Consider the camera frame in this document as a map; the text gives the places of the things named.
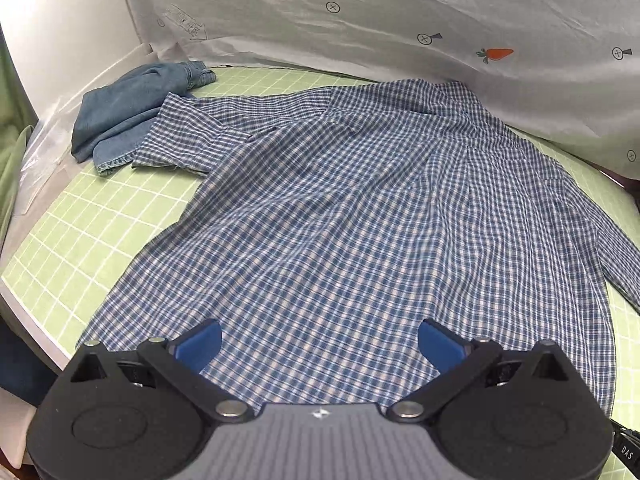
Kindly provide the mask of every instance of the green cutting mat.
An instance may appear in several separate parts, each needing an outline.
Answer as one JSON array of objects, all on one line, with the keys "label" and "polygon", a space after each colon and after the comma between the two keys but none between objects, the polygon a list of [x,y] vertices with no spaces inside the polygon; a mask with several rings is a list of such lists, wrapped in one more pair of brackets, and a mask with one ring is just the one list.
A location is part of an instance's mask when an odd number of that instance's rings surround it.
[{"label": "green cutting mat", "polygon": [[[362,83],[289,69],[219,68],[216,73],[216,83],[194,94],[268,95]],[[522,135],[564,165],[640,247],[640,216],[627,193],[548,142]],[[50,339],[70,356],[90,317],[133,256],[179,218],[199,182],[198,177],[183,171],[130,167],[98,177],[89,166],[36,224],[2,279]],[[613,416],[622,424],[640,428],[640,316],[612,287],[609,299],[618,371]],[[602,478],[630,479],[625,471],[612,456]]]}]

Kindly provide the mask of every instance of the white panel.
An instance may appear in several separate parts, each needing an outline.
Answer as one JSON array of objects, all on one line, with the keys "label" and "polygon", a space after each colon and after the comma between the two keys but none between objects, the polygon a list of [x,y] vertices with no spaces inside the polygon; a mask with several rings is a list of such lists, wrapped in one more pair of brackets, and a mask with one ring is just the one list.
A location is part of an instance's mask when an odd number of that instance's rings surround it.
[{"label": "white panel", "polygon": [[640,0],[129,2],[164,59],[454,78],[505,122],[640,178]]},{"label": "white panel", "polygon": [[39,114],[140,44],[125,0],[0,0],[0,23]]}]

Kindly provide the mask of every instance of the denim cuff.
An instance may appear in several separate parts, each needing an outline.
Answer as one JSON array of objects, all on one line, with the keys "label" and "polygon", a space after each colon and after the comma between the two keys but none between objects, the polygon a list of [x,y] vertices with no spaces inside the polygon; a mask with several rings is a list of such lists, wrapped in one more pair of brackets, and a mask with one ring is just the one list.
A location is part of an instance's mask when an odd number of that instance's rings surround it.
[{"label": "denim cuff", "polygon": [[187,71],[187,90],[200,88],[216,80],[216,73],[201,61],[188,61],[181,65]]}]

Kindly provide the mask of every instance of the blue and white checkered shirt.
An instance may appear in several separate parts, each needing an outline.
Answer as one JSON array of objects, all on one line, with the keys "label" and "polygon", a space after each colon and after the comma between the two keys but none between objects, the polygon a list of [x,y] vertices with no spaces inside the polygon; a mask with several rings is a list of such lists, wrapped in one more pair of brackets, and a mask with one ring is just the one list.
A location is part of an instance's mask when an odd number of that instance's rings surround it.
[{"label": "blue and white checkered shirt", "polygon": [[640,253],[464,85],[170,94],[134,163],[206,178],[83,340],[131,349],[217,318],[203,374],[254,406],[388,405],[436,376],[416,343],[434,317],[509,349],[556,340],[610,413],[605,279],[640,304]]}]

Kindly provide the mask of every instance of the silver bolt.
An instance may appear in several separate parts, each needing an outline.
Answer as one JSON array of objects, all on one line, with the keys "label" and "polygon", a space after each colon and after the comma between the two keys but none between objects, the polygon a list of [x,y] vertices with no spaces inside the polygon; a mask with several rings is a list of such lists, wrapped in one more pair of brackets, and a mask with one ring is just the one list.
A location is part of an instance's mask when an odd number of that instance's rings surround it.
[{"label": "silver bolt", "polygon": [[396,402],[391,409],[397,416],[402,418],[415,418],[421,416],[424,412],[424,408],[419,402],[413,402],[412,400],[401,400]]},{"label": "silver bolt", "polygon": [[216,412],[222,416],[240,416],[244,415],[244,412],[249,409],[249,406],[246,405],[242,400],[233,400],[227,399],[222,400],[216,406]]}]

